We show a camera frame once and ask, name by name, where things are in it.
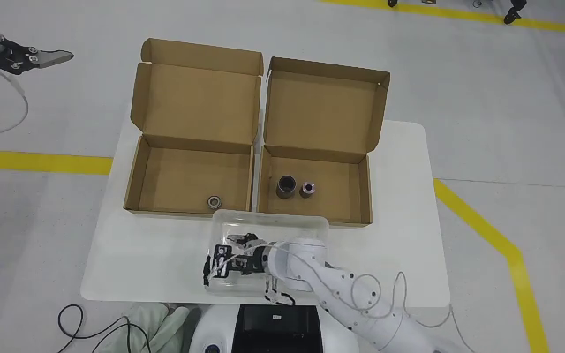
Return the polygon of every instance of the cardboard box lid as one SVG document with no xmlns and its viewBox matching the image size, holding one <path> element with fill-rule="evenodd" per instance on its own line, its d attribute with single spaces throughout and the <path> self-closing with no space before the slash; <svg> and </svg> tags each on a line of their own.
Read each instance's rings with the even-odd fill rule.
<svg viewBox="0 0 565 353">
<path fill-rule="evenodd" d="M 390 73 L 273 57 L 265 144 L 366 154 L 379 143 Z"/>
<path fill-rule="evenodd" d="M 251 145 L 259 122 L 259 52 L 148 39 L 131 120 L 146 135 Z"/>
</svg>

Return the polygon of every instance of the white tabletop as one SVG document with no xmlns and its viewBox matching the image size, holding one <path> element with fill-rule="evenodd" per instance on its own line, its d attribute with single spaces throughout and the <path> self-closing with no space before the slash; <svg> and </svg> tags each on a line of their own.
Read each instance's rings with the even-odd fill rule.
<svg viewBox="0 0 565 353">
<path fill-rule="evenodd" d="M 205 290 L 202 267 L 211 219 L 140 215 L 122 208 L 139 135 L 126 119 L 82 280 L 82 296 L 104 301 L 265 304 L 261 297 L 219 297 Z M 376 275 L 388 299 L 397 272 L 404 271 L 407 306 L 448 305 L 448 276 L 423 127 L 385 121 L 380 143 L 369 159 L 373 224 L 330 226 L 328 262 Z M 402 300 L 402 291 L 398 292 L 397 300 Z M 315 304 L 311 297 L 297 301 Z"/>
</svg>

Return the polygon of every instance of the cardboard box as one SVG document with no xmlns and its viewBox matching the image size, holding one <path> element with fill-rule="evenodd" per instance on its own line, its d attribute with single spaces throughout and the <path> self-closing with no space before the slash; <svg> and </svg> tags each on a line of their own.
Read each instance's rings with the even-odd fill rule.
<svg viewBox="0 0 565 353">
<path fill-rule="evenodd" d="M 379 143 L 389 81 L 388 72 L 273 57 L 258 211 L 370 224 L 366 154 Z M 297 181 L 291 199 L 275 193 L 284 175 Z M 306 181 L 316 187 L 309 199 L 298 194 Z"/>
<path fill-rule="evenodd" d="M 124 208 L 212 214 L 217 195 L 251 210 L 262 54 L 149 39 L 141 60 L 131 119 L 143 134 Z"/>
</svg>

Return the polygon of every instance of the yellow floor marking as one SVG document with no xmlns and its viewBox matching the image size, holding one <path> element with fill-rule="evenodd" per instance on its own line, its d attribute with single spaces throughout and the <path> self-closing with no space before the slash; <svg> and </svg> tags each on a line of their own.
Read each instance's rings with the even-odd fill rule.
<svg viewBox="0 0 565 353">
<path fill-rule="evenodd" d="M 504 16 L 493 15 L 490 13 L 479 13 L 479 12 L 470 12 L 470 11 L 454 10 L 454 9 L 442 9 L 441 7 L 430 6 L 430 5 L 406 4 L 403 3 L 402 0 L 399 0 L 399 3 L 393 8 L 388 7 L 387 0 L 321 0 L 321 2 L 369 7 L 373 9 L 388 10 L 388 11 L 415 13 L 418 15 L 443 17 L 448 19 L 464 19 L 467 21 L 476 21 L 476 22 L 504 25 L 504 23 L 502 22 Z M 517 19 L 511 26 L 544 29 L 547 31 L 565 32 L 565 23 L 538 21 L 535 19 Z"/>
<path fill-rule="evenodd" d="M 0 151 L 0 169 L 107 176 L 111 168 L 112 159 L 109 157 Z"/>
<path fill-rule="evenodd" d="M 435 187 L 435 195 L 441 202 L 506 258 L 531 351 L 533 353 L 549 352 L 536 298 L 520 250 L 440 180 L 434 179 L 433 186 Z"/>
</svg>

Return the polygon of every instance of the transparent plastic tray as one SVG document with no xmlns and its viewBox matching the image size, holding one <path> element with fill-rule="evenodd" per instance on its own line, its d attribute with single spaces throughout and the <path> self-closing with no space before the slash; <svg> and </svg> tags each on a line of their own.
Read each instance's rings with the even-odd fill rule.
<svg viewBox="0 0 565 353">
<path fill-rule="evenodd" d="M 212 218 L 208 254 L 213 257 L 214 248 L 218 244 L 232 245 L 233 255 L 243 253 L 243 249 L 237 248 L 228 240 L 228 236 L 247 233 L 253 233 L 268 243 L 305 237 L 319 239 L 327 244 L 328 229 L 328 221 L 323 217 L 218 210 Z M 241 275 L 237 271 L 231 271 L 227 278 L 210 279 L 210 285 L 206 289 L 217 295 L 263 297 L 266 279 L 266 274 Z M 292 292 L 280 281 L 278 289 Z"/>
</svg>

